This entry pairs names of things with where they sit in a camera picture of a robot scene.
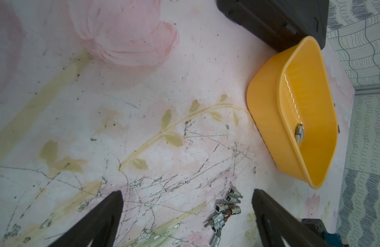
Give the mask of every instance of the scratched surface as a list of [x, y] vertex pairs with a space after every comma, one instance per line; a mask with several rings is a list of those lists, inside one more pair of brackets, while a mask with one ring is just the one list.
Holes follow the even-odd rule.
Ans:
[[336, 230], [354, 90], [328, 42], [341, 134], [312, 190], [276, 168], [246, 110], [247, 84], [275, 51], [214, 1], [164, 0], [178, 43], [165, 63], [139, 67], [90, 60], [65, 3], [0, 7], [17, 17], [0, 25], [0, 246], [47, 246], [115, 190], [124, 200], [115, 246], [208, 246], [203, 223], [230, 186], [242, 213], [220, 246], [261, 246], [254, 188]]

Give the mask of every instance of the yellow plastic basket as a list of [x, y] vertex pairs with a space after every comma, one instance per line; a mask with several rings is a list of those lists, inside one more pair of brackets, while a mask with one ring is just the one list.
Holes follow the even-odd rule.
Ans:
[[[337, 117], [321, 49], [305, 37], [271, 57], [247, 90], [247, 104], [276, 166], [313, 189], [322, 186], [337, 145]], [[298, 144], [296, 127], [304, 127]]]

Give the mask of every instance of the wavy line pattern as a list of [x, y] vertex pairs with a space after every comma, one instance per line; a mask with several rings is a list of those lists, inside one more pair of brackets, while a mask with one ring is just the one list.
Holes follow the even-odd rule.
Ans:
[[340, 204], [343, 202], [343, 208], [338, 211], [338, 216], [341, 220], [341, 225], [337, 229], [337, 232], [340, 233], [341, 236], [346, 237], [348, 235], [349, 230], [351, 229], [351, 224], [348, 220], [349, 215], [353, 211], [353, 203], [352, 196], [355, 193], [355, 179], [358, 175], [358, 171], [349, 170], [344, 178], [346, 183], [346, 188], [344, 193], [341, 195]]
[[330, 1], [328, 26], [353, 86], [380, 84], [380, 1]]
[[380, 95], [355, 97], [337, 232], [380, 247]]
[[365, 187], [367, 188], [367, 195], [364, 200], [365, 215], [360, 220], [361, 229], [363, 235], [360, 237], [358, 244], [360, 246], [367, 246], [375, 240], [375, 235], [371, 231], [371, 225], [377, 220], [377, 214], [375, 212], [375, 203], [377, 202], [379, 195], [377, 186], [380, 181], [380, 176], [370, 174]]

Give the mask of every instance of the chrome socket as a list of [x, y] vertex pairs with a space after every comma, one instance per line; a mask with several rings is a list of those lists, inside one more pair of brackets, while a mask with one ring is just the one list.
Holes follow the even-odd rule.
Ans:
[[209, 225], [215, 225], [219, 221], [224, 220], [224, 215], [222, 213], [218, 213], [216, 215], [213, 215], [210, 220], [204, 225], [204, 227], [207, 227]]
[[226, 196], [226, 201], [228, 201], [229, 203], [241, 203], [240, 200], [230, 195]]
[[220, 243], [220, 237], [215, 234], [211, 242], [211, 247], [218, 247], [219, 243]]
[[234, 190], [234, 189], [230, 189], [228, 191], [228, 194], [233, 196], [233, 197], [236, 197], [236, 198], [243, 198], [243, 196], [241, 195], [241, 193], [239, 193], [238, 191]]
[[225, 225], [224, 223], [224, 220], [221, 220], [219, 222], [217, 222], [215, 225], [212, 226], [212, 230], [215, 232], [215, 233], [218, 233], [222, 230], [223, 226]]
[[220, 204], [216, 204], [216, 212], [218, 213], [225, 213], [227, 212], [227, 210], [229, 210], [230, 208], [233, 208], [235, 205], [234, 204], [224, 204], [224, 203], [220, 203]]
[[296, 128], [296, 133], [294, 134], [294, 137], [296, 138], [297, 143], [301, 142], [301, 139], [304, 139], [304, 126], [298, 125]]
[[231, 209], [232, 215], [239, 215], [241, 213], [241, 208], [239, 206], [235, 206]]

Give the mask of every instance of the flower stem print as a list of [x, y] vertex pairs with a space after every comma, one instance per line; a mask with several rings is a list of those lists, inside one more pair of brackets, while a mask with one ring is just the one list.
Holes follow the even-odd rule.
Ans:
[[213, 104], [212, 106], [207, 106], [205, 108], [202, 108], [198, 110], [200, 107], [200, 104], [197, 100], [194, 100], [190, 106], [190, 109], [185, 117], [178, 120], [175, 123], [171, 124], [172, 121], [172, 111], [171, 109], [168, 109], [162, 119], [161, 119], [161, 130], [155, 134], [152, 138], [144, 142], [140, 147], [138, 147], [137, 150], [135, 150], [132, 154], [130, 154], [119, 166], [119, 171], [123, 171], [129, 164], [132, 164], [137, 168], [138, 170], [147, 170], [148, 166], [145, 160], [138, 158], [138, 156], [146, 151], [148, 148], [153, 146], [157, 141], [164, 138], [165, 141], [175, 147], [180, 147], [183, 145], [182, 138], [180, 134], [176, 133], [174, 131], [175, 127], [178, 125], [190, 120], [194, 119], [196, 117], [199, 117], [205, 113], [209, 114], [213, 120], [221, 122], [223, 120], [223, 116], [220, 112], [218, 112], [218, 109], [226, 108], [226, 109], [232, 109], [233, 110], [233, 121], [236, 126], [238, 126], [239, 119], [238, 115], [235, 111], [243, 111], [248, 116], [249, 124], [255, 128], [252, 116], [248, 112], [247, 109], [243, 109], [239, 106], [236, 106], [231, 103], [225, 103], [224, 101], [227, 99], [227, 95], [223, 94], [217, 103]]
[[48, 107], [55, 97], [79, 76], [83, 68], [89, 64], [92, 56], [83, 51], [63, 67], [35, 96], [13, 117], [0, 132], [0, 164], [29, 131], [41, 112]]

